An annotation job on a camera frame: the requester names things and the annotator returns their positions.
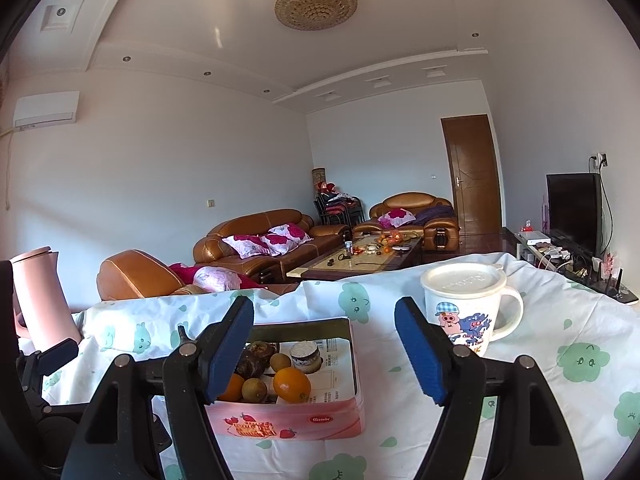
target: pink tin box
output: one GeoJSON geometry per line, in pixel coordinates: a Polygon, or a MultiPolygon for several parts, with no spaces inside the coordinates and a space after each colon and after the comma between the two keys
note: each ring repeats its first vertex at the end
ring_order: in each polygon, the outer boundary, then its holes
{"type": "Polygon", "coordinates": [[[261,340],[275,343],[331,338],[347,339],[350,343],[355,396],[313,404],[250,404],[217,400],[206,406],[214,433],[296,440],[328,440],[361,434],[364,430],[364,403],[348,318],[256,325],[248,342],[261,340]]]}

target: orange fruit on coffee table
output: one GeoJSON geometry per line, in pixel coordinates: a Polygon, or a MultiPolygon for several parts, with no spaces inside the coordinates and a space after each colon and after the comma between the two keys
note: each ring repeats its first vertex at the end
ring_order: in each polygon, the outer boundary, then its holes
{"type": "Polygon", "coordinates": [[[226,391],[218,397],[218,400],[226,400],[226,402],[238,402],[242,398],[242,385],[244,379],[238,374],[231,374],[229,384],[226,391]]]}
{"type": "Polygon", "coordinates": [[[311,395],[311,382],[297,368],[283,368],[273,378],[273,389],[287,402],[307,402],[311,395]]]}

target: air conditioner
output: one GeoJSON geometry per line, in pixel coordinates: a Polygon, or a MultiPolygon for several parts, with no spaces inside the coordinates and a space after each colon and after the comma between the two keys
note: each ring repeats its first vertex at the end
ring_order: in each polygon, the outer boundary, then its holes
{"type": "Polygon", "coordinates": [[[80,92],[56,92],[21,97],[15,104],[14,130],[76,122],[80,92]]]}

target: ceiling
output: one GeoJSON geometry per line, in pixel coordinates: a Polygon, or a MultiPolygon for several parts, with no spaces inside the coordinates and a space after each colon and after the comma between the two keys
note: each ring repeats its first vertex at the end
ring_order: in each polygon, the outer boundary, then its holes
{"type": "Polygon", "coordinates": [[[312,32],[282,25],[275,1],[43,0],[14,41],[10,74],[158,72],[311,112],[480,78],[487,64],[494,0],[358,0],[347,22],[312,32]]]}

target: silver bolt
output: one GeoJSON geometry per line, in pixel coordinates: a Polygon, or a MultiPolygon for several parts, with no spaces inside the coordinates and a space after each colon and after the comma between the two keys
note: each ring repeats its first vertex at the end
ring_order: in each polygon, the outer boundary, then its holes
{"type": "Polygon", "coordinates": [[[184,355],[185,357],[193,355],[196,353],[196,345],[193,343],[185,343],[180,347],[178,352],[180,352],[180,355],[184,355]]]}
{"type": "Polygon", "coordinates": [[[525,367],[527,370],[533,368],[536,365],[536,362],[533,360],[533,357],[529,357],[528,355],[520,356],[518,359],[520,366],[525,367]]]}
{"type": "Polygon", "coordinates": [[[131,357],[129,357],[129,355],[121,354],[118,357],[116,357],[116,359],[113,361],[113,363],[118,368],[124,368],[125,366],[127,366],[129,364],[130,361],[131,361],[131,357]]]}
{"type": "Polygon", "coordinates": [[[458,357],[469,357],[471,355],[471,350],[468,346],[454,345],[453,353],[458,357]]]}

